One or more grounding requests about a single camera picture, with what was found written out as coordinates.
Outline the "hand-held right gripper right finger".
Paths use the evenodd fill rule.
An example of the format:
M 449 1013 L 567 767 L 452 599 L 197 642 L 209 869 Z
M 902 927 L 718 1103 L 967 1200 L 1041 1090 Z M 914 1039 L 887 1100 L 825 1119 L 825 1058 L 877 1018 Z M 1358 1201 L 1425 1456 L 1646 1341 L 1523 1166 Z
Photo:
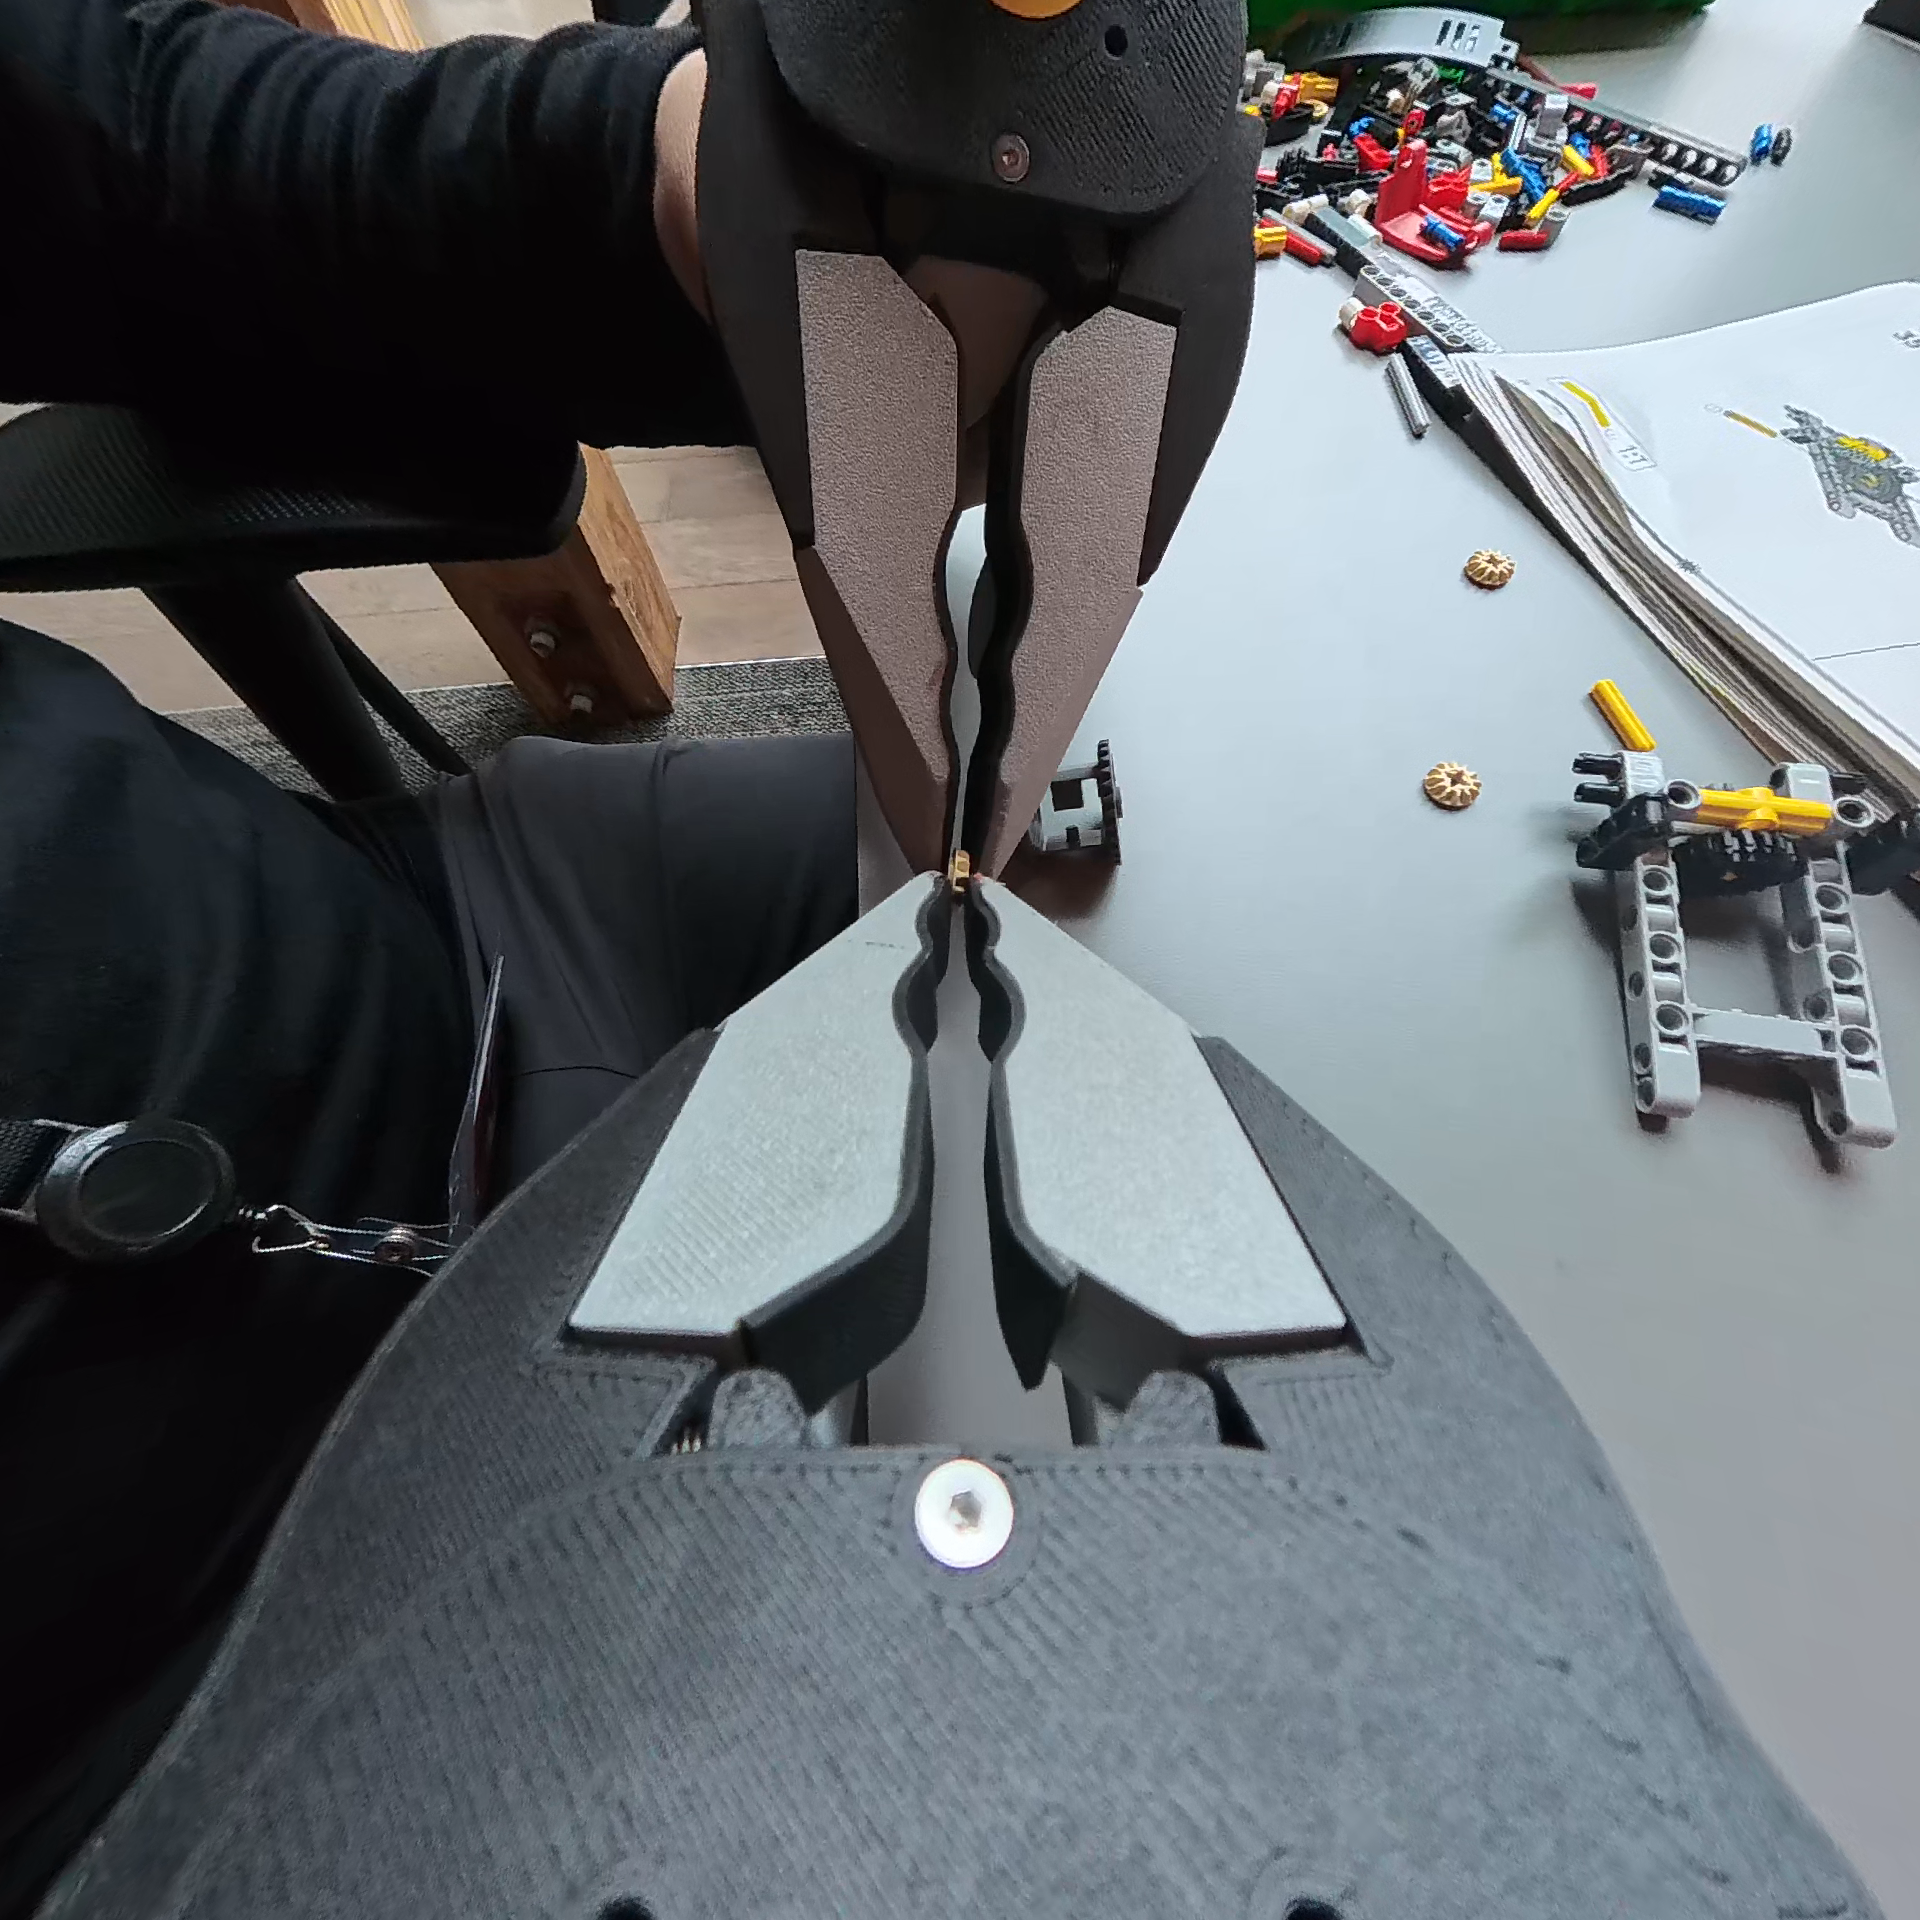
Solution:
M 990 1060 L 983 1180 L 1022 1384 L 1086 1393 L 1348 1335 L 1188 1022 L 1006 885 L 967 901 Z

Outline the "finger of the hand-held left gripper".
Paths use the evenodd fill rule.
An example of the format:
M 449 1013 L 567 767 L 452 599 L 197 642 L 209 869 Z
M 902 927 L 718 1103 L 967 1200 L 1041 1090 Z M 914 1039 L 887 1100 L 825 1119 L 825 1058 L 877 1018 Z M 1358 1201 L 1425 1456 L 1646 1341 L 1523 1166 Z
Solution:
M 1012 509 L 1015 588 L 971 774 L 967 847 L 1002 874 L 1073 744 L 1140 599 L 1147 505 L 1177 330 L 1086 319 L 1049 338 L 1023 374 Z
M 943 565 L 957 349 L 881 256 L 796 254 L 812 538 L 801 580 L 884 822 L 942 871 L 957 791 Z

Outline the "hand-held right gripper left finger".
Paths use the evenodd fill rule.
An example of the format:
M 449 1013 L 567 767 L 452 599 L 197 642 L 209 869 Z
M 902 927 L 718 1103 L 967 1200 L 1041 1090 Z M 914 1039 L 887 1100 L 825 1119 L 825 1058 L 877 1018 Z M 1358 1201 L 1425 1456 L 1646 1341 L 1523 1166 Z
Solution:
M 925 1297 L 946 878 L 913 878 L 726 1018 L 567 1316 L 582 1340 L 851 1391 Z

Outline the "grey lego differential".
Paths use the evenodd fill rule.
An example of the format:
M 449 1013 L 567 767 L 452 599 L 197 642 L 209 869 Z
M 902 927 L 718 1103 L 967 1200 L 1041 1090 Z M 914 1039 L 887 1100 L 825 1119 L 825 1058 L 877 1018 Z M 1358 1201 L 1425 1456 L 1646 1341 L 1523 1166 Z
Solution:
M 1066 760 L 1047 781 L 1023 840 L 1044 856 L 1083 855 L 1117 865 L 1119 817 L 1113 744 L 1099 738 L 1091 758 Z

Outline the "grey lego frame assembly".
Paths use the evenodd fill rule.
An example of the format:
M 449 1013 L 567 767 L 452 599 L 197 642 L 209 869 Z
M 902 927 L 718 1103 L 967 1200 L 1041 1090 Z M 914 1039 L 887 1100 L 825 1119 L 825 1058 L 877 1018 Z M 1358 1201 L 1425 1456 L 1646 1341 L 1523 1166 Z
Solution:
M 1657 751 L 1573 758 L 1575 802 L 1598 806 L 1575 861 L 1609 872 L 1622 1041 L 1638 1110 L 1681 1119 L 1705 1058 L 1779 1064 L 1807 1087 L 1823 1136 L 1892 1145 L 1881 1018 L 1857 901 L 1916 869 L 1916 817 L 1881 817 L 1861 774 L 1780 760 L 1765 783 L 1671 777 Z M 1717 1007 L 1690 983 L 1684 906 L 1770 895 L 1783 925 L 1783 1010 Z

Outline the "person's left forearm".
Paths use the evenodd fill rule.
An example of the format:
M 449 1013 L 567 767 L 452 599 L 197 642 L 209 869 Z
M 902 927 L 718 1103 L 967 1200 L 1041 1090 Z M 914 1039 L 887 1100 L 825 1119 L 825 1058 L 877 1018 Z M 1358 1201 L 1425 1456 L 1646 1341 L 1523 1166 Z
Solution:
M 753 438 L 658 162 L 692 26 L 405 54 L 246 7 L 4 4 L 4 402 Z

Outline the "pile of loose lego pieces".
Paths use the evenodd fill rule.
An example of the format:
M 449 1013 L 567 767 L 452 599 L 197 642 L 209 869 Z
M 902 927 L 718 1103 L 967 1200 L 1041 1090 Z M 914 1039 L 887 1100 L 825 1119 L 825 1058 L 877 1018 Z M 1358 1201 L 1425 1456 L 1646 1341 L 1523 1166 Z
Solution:
M 1570 217 L 1635 188 L 1655 210 L 1717 224 L 1733 188 L 1793 153 L 1787 124 L 1743 144 L 1692 134 L 1607 102 L 1590 82 L 1549 77 L 1503 22 L 1466 9 L 1391 7 L 1309 32 L 1299 56 L 1247 48 L 1239 111 L 1265 134 L 1255 169 L 1255 254 L 1340 268 L 1355 279 L 1341 327 L 1387 352 L 1405 333 L 1452 352 L 1487 352 L 1422 274 L 1466 271 L 1482 256 L 1541 256 Z

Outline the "white lego instruction booklet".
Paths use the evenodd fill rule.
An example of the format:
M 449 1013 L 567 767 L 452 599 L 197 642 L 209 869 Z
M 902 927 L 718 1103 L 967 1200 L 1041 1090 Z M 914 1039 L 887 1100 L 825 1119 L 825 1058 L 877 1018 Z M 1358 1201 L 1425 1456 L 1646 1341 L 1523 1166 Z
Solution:
M 1479 425 L 1766 756 L 1918 797 L 1918 288 L 1455 358 Z

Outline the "person's left hand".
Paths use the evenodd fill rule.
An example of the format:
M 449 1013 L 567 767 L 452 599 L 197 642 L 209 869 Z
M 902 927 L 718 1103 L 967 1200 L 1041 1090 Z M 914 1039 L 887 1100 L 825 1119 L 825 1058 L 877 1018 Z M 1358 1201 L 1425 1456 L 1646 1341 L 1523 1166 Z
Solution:
M 1049 297 L 1019 271 L 931 254 L 913 263 L 906 281 L 956 340 L 957 415 L 971 440 L 1047 319 Z

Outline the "black chair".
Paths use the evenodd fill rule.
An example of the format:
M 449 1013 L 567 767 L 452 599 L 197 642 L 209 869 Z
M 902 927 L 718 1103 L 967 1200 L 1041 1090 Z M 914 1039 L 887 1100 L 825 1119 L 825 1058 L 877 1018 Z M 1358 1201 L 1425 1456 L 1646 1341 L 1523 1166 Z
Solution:
M 3 429 L 4 591 L 138 590 L 334 800 L 466 758 L 300 585 L 309 570 L 531 560 L 586 498 L 569 438 L 481 447 L 243 444 L 125 407 Z

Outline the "black badge reel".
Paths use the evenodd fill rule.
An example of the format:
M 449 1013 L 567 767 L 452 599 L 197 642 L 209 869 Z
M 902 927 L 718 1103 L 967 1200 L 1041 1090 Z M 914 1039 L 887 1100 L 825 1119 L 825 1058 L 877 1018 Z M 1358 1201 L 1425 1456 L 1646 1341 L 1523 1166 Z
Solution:
M 7 1117 L 3 1213 L 84 1264 L 146 1264 L 237 1234 L 258 1256 L 430 1274 L 478 1226 L 489 1157 L 491 1121 L 469 1112 L 449 1159 L 444 1220 L 364 1216 L 329 1225 L 285 1204 L 246 1207 L 231 1157 L 198 1124 L 153 1114 L 98 1126 Z

